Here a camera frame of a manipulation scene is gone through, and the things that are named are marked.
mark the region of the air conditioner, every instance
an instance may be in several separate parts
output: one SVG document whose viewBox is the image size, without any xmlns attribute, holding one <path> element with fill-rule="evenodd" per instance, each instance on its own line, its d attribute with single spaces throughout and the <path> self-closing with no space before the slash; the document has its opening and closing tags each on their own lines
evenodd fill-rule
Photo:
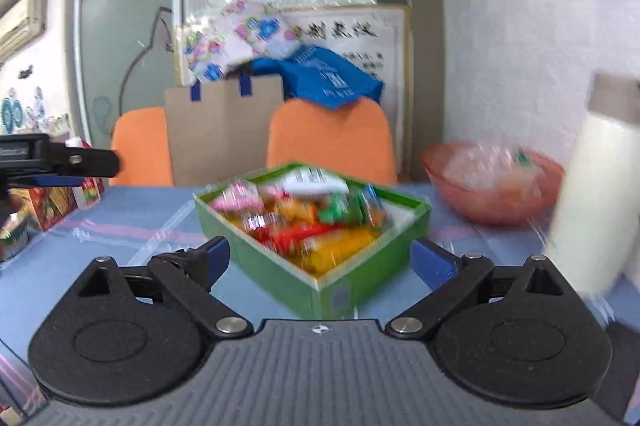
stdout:
<svg viewBox="0 0 640 426">
<path fill-rule="evenodd" d="M 47 0 L 20 0 L 0 18 L 0 64 L 44 32 Z"/>
</svg>

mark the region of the blue bag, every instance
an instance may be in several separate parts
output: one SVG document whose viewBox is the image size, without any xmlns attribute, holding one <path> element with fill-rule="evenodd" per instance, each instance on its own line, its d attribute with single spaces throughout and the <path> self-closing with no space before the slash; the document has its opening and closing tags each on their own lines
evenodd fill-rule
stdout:
<svg viewBox="0 0 640 426">
<path fill-rule="evenodd" d="M 333 51 L 313 45 L 302 45 L 286 60 L 258 58 L 253 72 L 256 76 L 281 75 L 285 99 L 307 99 L 329 108 L 362 96 L 380 102 L 384 87 Z"/>
</svg>

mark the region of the orange chair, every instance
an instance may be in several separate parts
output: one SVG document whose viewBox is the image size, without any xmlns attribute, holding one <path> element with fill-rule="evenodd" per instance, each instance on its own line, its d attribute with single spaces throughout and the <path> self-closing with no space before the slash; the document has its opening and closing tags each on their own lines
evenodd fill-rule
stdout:
<svg viewBox="0 0 640 426">
<path fill-rule="evenodd" d="M 369 98 L 330 110 L 293 99 L 271 117 L 267 167 L 305 162 L 375 184 L 396 184 L 396 159 L 382 108 Z"/>
<path fill-rule="evenodd" d="M 166 116 L 162 106 L 131 110 L 116 121 L 111 149 L 120 156 L 119 186 L 173 186 Z"/>
</svg>

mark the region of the cardboard box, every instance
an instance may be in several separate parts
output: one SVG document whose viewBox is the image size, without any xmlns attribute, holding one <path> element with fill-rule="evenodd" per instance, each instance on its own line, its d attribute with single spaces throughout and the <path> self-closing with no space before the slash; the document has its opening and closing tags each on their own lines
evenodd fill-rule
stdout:
<svg viewBox="0 0 640 426">
<path fill-rule="evenodd" d="M 169 88 L 164 102 L 175 185 L 206 186 L 265 167 L 282 78 L 252 78 L 250 96 L 240 95 L 237 79 L 206 82 L 200 101 L 188 86 Z"/>
<path fill-rule="evenodd" d="M 285 173 L 306 166 L 289 164 L 274 170 L 263 170 L 242 176 L 256 184 L 273 183 Z M 350 188 L 363 188 L 366 183 L 342 177 Z M 369 247 L 320 278 L 314 278 L 272 250 L 230 225 L 208 205 L 228 181 L 203 194 L 194 194 L 196 210 L 207 238 L 222 235 L 229 240 L 231 259 L 256 283 L 282 301 L 302 319 L 329 320 L 353 317 L 353 308 L 367 300 L 409 259 L 409 246 L 414 238 L 428 232 L 431 204 L 376 186 L 376 193 L 392 215 L 394 225 Z"/>
<path fill-rule="evenodd" d="M 78 207 L 73 190 L 65 187 L 12 189 L 22 199 L 31 221 L 40 231 L 47 231 Z"/>
<path fill-rule="evenodd" d="M 92 148 L 89 143 L 80 139 L 79 137 L 72 137 L 70 139 L 67 139 L 65 141 L 65 145 L 68 148 Z M 85 210 L 100 202 L 101 195 L 105 191 L 105 186 L 105 182 L 101 178 L 86 177 L 82 181 L 82 184 L 75 188 L 72 188 L 78 208 Z"/>
</svg>

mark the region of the black clamp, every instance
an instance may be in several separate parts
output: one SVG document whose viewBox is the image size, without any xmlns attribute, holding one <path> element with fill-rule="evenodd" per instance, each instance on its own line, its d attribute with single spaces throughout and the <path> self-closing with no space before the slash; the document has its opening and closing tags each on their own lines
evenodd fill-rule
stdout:
<svg viewBox="0 0 640 426">
<path fill-rule="evenodd" d="M 188 379 L 216 342 L 253 333 L 209 294 L 228 263 L 220 236 L 147 266 L 93 260 L 31 340 L 29 362 L 43 390 L 75 404 L 124 406 Z"/>
<path fill-rule="evenodd" d="M 595 395 L 611 360 L 609 339 L 549 259 L 495 267 L 427 239 L 413 247 L 457 275 L 389 321 L 388 335 L 424 342 L 449 377 L 494 402 L 559 408 Z"/>
</svg>

